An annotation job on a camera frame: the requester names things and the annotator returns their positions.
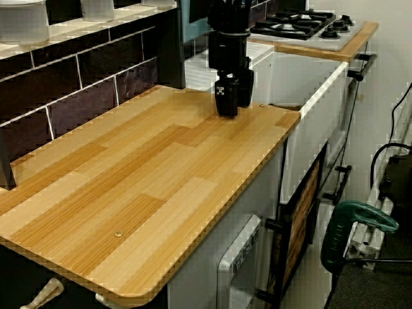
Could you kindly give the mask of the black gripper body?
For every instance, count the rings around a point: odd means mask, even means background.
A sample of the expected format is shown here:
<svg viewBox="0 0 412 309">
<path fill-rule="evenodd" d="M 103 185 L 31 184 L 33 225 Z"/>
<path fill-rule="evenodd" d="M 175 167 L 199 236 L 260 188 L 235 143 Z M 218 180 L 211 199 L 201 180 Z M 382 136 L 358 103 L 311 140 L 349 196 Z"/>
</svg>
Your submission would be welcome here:
<svg viewBox="0 0 412 309">
<path fill-rule="evenodd" d="M 233 74 L 240 77 L 248 68 L 250 60 L 246 56 L 247 38 L 250 32 L 209 34 L 209 68 L 224 76 Z"/>
</svg>

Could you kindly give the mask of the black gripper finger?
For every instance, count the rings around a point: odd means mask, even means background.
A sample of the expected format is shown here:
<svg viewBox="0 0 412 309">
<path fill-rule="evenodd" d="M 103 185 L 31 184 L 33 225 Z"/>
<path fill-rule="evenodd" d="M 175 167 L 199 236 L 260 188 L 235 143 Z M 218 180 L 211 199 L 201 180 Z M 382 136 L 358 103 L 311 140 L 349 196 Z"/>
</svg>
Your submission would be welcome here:
<svg viewBox="0 0 412 309">
<path fill-rule="evenodd" d="M 224 78 L 214 84 L 216 109 L 222 117 L 235 117 L 238 115 L 238 87 L 239 80 Z"/>
<path fill-rule="evenodd" d="M 254 85 L 254 71 L 246 69 L 239 79 L 238 106 L 247 108 L 250 105 Z"/>
</svg>

